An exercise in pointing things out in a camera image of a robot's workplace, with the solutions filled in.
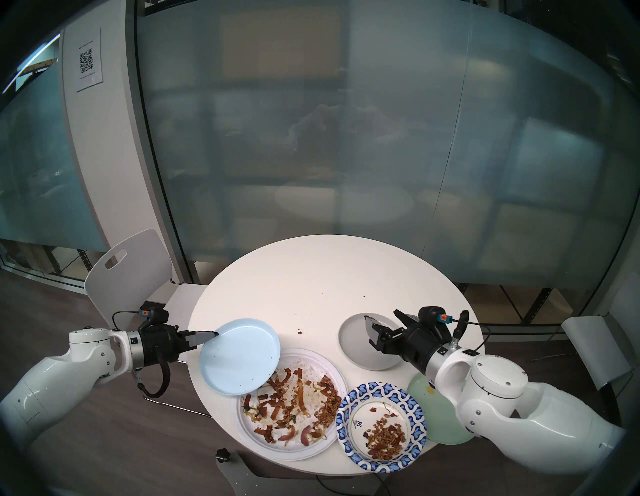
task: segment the paper sign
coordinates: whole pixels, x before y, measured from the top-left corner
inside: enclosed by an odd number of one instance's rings
[[[102,82],[102,61],[100,60],[100,29],[81,38],[74,60],[76,91]]]

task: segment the chair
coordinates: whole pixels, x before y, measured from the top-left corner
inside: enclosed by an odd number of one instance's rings
[[[171,280],[172,273],[171,259],[158,234],[147,229],[105,253],[84,281],[84,289],[111,328],[115,312],[138,310],[160,286]],[[168,324],[185,330],[206,288],[200,284],[179,284],[164,306],[169,312]],[[125,329],[133,318],[133,314],[118,314],[116,324]],[[180,362],[185,362],[183,355]]]
[[[614,297],[608,314],[571,317],[562,324],[598,390],[633,374],[637,366],[634,348],[638,345],[634,347],[629,337],[640,326],[639,300],[640,276],[632,273]]]

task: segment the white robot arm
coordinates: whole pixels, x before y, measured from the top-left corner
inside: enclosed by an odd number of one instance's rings
[[[0,403],[0,419],[20,450],[57,424],[84,400],[94,386],[103,385],[125,372],[132,372],[138,389],[151,398],[166,391],[171,374],[168,364],[180,353],[196,349],[218,335],[217,332],[178,332],[166,324],[169,314],[158,308],[141,310],[147,320],[137,331],[83,329],[69,333],[69,351],[50,356],[35,365]],[[122,364],[116,371],[116,355],[110,338],[120,346]],[[138,371],[159,364],[163,384],[149,393]]]
[[[529,382],[510,360],[460,348],[468,312],[458,321],[442,307],[424,307],[418,319],[395,313],[406,328],[391,330],[365,317],[370,344],[414,365],[454,405],[464,428],[521,465],[547,474],[587,472],[624,435],[576,397]],[[459,322],[453,336],[445,325],[452,321]]]
[[[435,387],[455,406],[463,427],[519,464],[546,474],[587,472],[624,435],[576,397],[529,382],[506,358],[465,351],[454,350],[445,360]],[[519,418],[512,418],[514,412]]]
[[[115,372],[112,336],[123,350],[128,349],[125,332],[85,329],[69,333],[69,351],[44,358],[2,400],[0,417],[20,449],[62,420],[93,386],[131,370],[131,354],[123,353],[122,366]]]

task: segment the cable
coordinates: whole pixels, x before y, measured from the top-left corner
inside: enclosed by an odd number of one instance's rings
[[[153,398],[153,399],[160,398],[164,394],[166,389],[169,387],[169,382],[171,382],[171,369],[169,368],[169,364],[164,359],[163,354],[160,353],[158,345],[154,346],[154,351],[156,352],[158,364],[162,369],[162,385],[160,386],[160,389],[156,393],[151,394],[149,391],[147,391],[147,388],[145,388],[145,385],[142,384],[142,382],[138,383],[138,389],[140,389],[149,398]]]
[[[452,322],[460,322],[459,320],[456,319],[451,319]],[[484,324],[478,324],[477,322],[466,322],[467,324],[471,324],[474,326],[479,326],[482,329],[486,329],[487,331],[487,336],[486,338],[484,338],[484,341],[482,341],[482,343],[480,343],[480,346],[478,346],[474,351],[478,351],[481,347],[484,346],[484,344],[489,341],[489,338],[491,337],[491,329],[489,329],[489,327],[485,326]]]
[[[387,491],[387,496],[391,496],[391,491],[390,491],[390,490],[389,490],[389,488],[387,487],[387,483],[386,483],[386,482],[384,482],[384,480],[382,480],[382,477],[380,477],[380,476],[379,476],[378,474],[376,474],[375,472],[374,472],[374,474],[373,474],[373,475],[375,475],[375,476],[378,478],[378,480],[380,481],[380,483],[385,487],[385,491]]]
[[[113,322],[113,328],[114,328],[116,331],[120,331],[120,330],[122,330],[122,329],[119,329],[119,327],[116,325],[116,321],[115,321],[115,316],[116,316],[116,315],[118,315],[118,314],[139,314],[139,313],[140,313],[140,311],[139,311],[139,310],[137,310],[137,311],[135,311],[135,312],[134,312],[133,310],[121,310],[121,311],[119,311],[119,312],[115,312],[115,313],[111,316],[111,322]]]
[[[385,482],[382,480],[382,477],[380,477],[378,474],[374,473],[373,475],[376,476],[376,478],[380,481],[380,483],[385,487],[385,490],[387,491],[387,495],[391,496],[391,492],[389,491],[389,488],[387,487],[387,485],[385,484]],[[316,479],[318,480],[318,482],[320,483],[320,485],[326,489],[329,492],[332,492],[334,494],[341,494],[342,496],[369,496],[366,494],[356,494],[356,493],[341,493],[340,491],[334,491],[333,489],[329,489],[327,486],[325,486],[322,482],[322,480],[320,480],[320,477],[318,477],[318,475],[316,474]]]

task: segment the floor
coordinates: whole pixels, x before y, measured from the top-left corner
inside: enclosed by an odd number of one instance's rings
[[[2,397],[43,357],[64,354],[68,332],[104,324],[86,296],[0,270]],[[604,414],[578,356],[529,362],[536,356],[571,351],[570,342],[489,342],[486,348],[525,367],[532,381],[548,382]],[[149,389],[159,386],[156,369],[143,370]],[[162,400],[204,412],[182,364],[172,365],[172,383]],[[232,496],[214,459],[222,447],[239,451],[260,476],[311,477],[247,453],[211,418],[144,401],[128,376],[94,389],[32,445],[28,456],[49,484],[81,495]],[[507,459],[491,442],[473,439],[434,448],[389,477],[387,484],[394,496],[553,496],[571,493],[581,481],[582,477],[535,474]],[[378,496],[383,494],[381,488]]]
[[[465,298],[479,322],[519,325],[541,290],[541,287],[469,284]],[[532,324],[561,324],[572,313],[571,305],[554,288]]]

